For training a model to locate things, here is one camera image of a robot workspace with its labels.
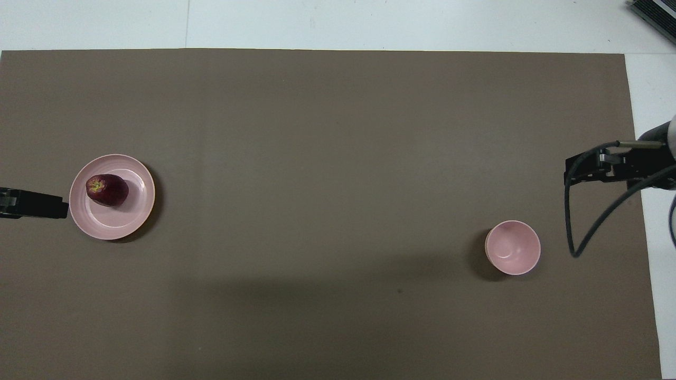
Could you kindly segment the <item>pink round plate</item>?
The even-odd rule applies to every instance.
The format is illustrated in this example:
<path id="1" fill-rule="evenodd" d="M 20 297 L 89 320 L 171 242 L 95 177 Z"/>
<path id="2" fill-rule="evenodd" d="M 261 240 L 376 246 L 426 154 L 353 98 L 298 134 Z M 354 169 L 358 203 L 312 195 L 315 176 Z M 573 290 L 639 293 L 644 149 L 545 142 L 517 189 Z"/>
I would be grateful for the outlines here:
<path id="1" fill-rule="evenodd" d="M 93 175 L 117 175 L 129 187 L 128 197 L 118 207 L 96 204 L 86 193 Z M 154 209 L 154 178 L 145 164 L 124 154 L 95 158 L 80 169 L 69 192 L 69 212 L 75 225 L 97 240 L 120 240 L 137 232 Z"/>

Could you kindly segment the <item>brown table mat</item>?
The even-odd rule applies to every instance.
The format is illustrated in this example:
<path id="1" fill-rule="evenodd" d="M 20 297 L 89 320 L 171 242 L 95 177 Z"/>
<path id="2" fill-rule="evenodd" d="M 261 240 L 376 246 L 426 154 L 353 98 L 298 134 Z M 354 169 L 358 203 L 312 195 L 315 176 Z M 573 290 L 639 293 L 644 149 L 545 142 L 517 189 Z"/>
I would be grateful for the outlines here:
<path id="1" fill-rule="evenodd" d="M 659 378 L 641 197 L 564 226 L 565 159 L 633 137 L 619 54 L 3 51 L 0 186 L 159 195 L 121 242 L 0 220 L 0 380 Z"/>

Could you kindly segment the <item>pink bowl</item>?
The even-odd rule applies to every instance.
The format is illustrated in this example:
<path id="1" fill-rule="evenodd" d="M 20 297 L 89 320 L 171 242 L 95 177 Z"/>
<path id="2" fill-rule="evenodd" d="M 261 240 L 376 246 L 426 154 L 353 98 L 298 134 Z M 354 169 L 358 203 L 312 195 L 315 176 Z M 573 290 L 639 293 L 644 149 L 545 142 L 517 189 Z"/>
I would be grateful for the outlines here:
<path id="1" fill-rule="evenodd" d="M 536 267 L 541 258 L 538 233 L 527 223 L 517 220 L 500 222 L 487 232 L 484 251 L 500 272 L 523 275 Z"/>

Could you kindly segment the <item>dark ribbed device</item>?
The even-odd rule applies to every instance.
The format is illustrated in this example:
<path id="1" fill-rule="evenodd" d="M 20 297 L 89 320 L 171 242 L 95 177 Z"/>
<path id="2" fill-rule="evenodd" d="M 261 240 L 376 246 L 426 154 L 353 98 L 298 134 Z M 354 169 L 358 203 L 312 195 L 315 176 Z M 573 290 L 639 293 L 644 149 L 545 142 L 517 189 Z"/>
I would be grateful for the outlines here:
<path id="1" fill-rule="evenodd" d="M 628 0 L 628 9 L 676 45 L 676 0 Z"/>

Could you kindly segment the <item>dark red apple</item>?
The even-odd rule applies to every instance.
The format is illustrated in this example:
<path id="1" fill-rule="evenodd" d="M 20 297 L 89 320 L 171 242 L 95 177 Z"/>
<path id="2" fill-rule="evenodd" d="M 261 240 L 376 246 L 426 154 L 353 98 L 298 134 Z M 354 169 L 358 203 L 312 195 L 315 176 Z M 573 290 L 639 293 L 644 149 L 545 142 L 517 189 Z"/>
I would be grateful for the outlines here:
<path id="1" fill-rule="evenodd" d="M 85 183 L 86 195 L 95 204 L 119 207 L 129 195 L 128 184 L 117 175 L 103 174 L 90 177 Z"/>

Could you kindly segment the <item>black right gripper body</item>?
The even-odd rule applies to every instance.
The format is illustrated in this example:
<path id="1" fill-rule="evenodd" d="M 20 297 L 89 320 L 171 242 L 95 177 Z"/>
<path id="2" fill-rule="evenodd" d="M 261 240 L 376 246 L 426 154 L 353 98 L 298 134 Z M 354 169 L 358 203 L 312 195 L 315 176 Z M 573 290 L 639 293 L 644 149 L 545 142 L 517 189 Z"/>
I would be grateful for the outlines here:
<path id="1" fill-rule="evenodd" d="M 638 137 L 662 143 L 659 149 L 633 148 L 627 153 L 627 163 L 632 171 L 627 188 L 654 175 L 666 167 L 676 165 L 676 122 L 666 122 L 652 128 Z"/>

